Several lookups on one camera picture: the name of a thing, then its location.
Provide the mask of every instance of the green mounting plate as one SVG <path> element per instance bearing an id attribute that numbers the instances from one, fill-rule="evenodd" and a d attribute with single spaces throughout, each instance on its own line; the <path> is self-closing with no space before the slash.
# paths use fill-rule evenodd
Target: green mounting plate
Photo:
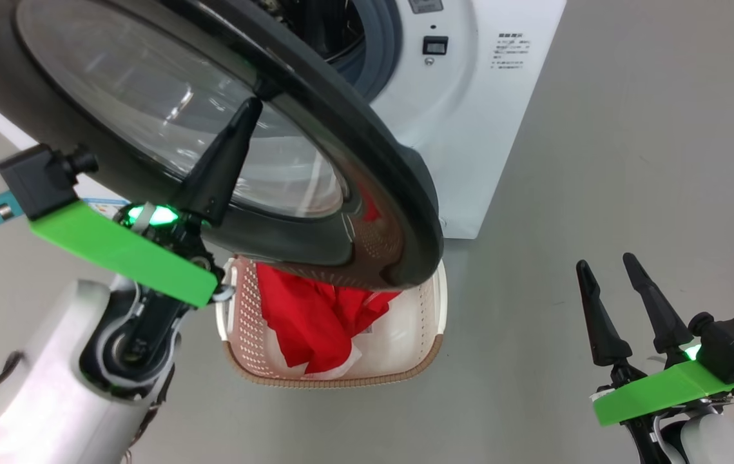
<path id="1" fill-rule="evenodd" d="M 74 202 L 29 222 L 35 235 L 73 255 L 195 307 L 209 303 L 216 277 Z"/>
<path id="2" fill-rule="evenodd" d="M 593 402 L 593 409 L 606 427 L 733 389 L 734 383 L 725 384 L 699 361 L 688 361 L 605 394 Z"/>

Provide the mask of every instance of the button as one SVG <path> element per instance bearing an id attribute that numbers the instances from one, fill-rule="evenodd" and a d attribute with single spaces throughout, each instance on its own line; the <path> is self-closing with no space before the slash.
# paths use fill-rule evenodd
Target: button
<path id="1" fill-rule="evenodd" d="M 423 38 L 421 53 L 424 55 L 446 55 L 449 39 L 446 35 L 427 35 Z"/>

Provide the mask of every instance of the green light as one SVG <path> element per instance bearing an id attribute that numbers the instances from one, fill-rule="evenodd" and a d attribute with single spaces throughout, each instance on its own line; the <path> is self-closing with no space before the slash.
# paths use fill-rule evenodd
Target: green light
<path id="1" fill-rule="evenodd" d="M 131 222 L 137 220 L 140 214 L 143 212 L 143 206 L 135 206 L 129 209 L 129 218 Z M 152 226 L 161 226 L 161 224 L 169 224 L 178 220 L 178 215 L 175 214 L 172 209 L 166 206 L 155 206 L 155 212 L 152 213 L 152 218 L 149 219 L 149 224 Z"/>
<path id="2" fill-rule="evenodd" d="M 701 347 L 701 345 L 689 347 L 689 349 L 684 350 L 684 353 L 688 355 L 688 358 L 690 358 L 691 361 L 696 361 L 696 356 L 699 354 L 699 349 Z"/>

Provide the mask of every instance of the perforated basket wall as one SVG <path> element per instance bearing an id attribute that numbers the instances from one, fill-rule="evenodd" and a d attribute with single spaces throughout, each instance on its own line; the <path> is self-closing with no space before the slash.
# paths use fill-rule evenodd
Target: perforated basket wall
<path id="1" fill-rule="evenodd" d="M 418 375 L 441 347 L 447 316 L 447 281 L 441 265 L 428 282 L 404 291 L 369 333 L 353 338 L 362 358 L 336 380 L 302 379 L 303 367 L 290 368 L 275 332 L 261 317 L 255 264 L 237 258 L 226 266 L 226 282 L 237 292 L 216 305 L 217 325 L 230 364 L 245 379 L 292 388 L 366 387 L 400 382 Z"/>

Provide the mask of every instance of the washing machine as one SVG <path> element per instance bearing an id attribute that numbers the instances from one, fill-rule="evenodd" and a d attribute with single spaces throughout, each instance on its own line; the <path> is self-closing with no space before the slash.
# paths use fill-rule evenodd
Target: washing machine
<path id="1" fill-rule="evenodd" d="M 564 0 L 0 0 L 0 132 L 165 204 L 264 109 L 208 240 L 336 285 L 429 278 L 474 238 Z"/>

